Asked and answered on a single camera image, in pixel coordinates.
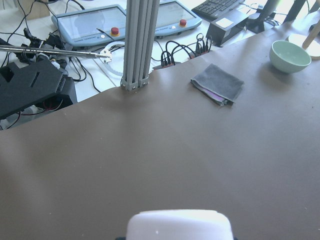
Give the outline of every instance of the light green ceramic bowl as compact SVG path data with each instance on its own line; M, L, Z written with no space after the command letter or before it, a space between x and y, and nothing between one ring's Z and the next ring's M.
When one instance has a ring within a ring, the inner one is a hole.
M299 72L311 63L311 57L302 47L285 40L272 43L269 57L276 69L288 74Z

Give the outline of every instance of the keyboard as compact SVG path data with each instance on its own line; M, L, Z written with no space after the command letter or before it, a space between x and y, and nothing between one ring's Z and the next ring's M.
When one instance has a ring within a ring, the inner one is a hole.
M244 0L206 0L192 9L199 17L213 21L225 13L237 8Z

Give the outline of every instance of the red button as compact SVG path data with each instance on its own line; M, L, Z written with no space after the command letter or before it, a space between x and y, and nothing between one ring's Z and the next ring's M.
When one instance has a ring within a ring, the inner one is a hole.
M117 28L117 27L112 27L112 28L111 28L111 34L112 34L112 35L118 35L118 34L119 34L119 28Z
M187 20L181 19L181 20L180 20L180 26L181 26L181 27L185 27L186 25L187 25Z

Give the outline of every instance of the gray towel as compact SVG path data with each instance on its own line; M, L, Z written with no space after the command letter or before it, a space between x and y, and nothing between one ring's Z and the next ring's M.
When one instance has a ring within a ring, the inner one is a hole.
M221 106L228 101L234 103L244 84L214 64L210 64L203 72L192 78L191 82Z

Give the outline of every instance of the table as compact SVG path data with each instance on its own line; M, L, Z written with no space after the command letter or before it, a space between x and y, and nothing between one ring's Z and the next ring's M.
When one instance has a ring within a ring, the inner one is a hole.
M0 131L1 238L110 240L140 211L212 209L240 240L318 240L320 62L284 74L268 54L319 17ZM245 82L234 105L190 83L211 63Z

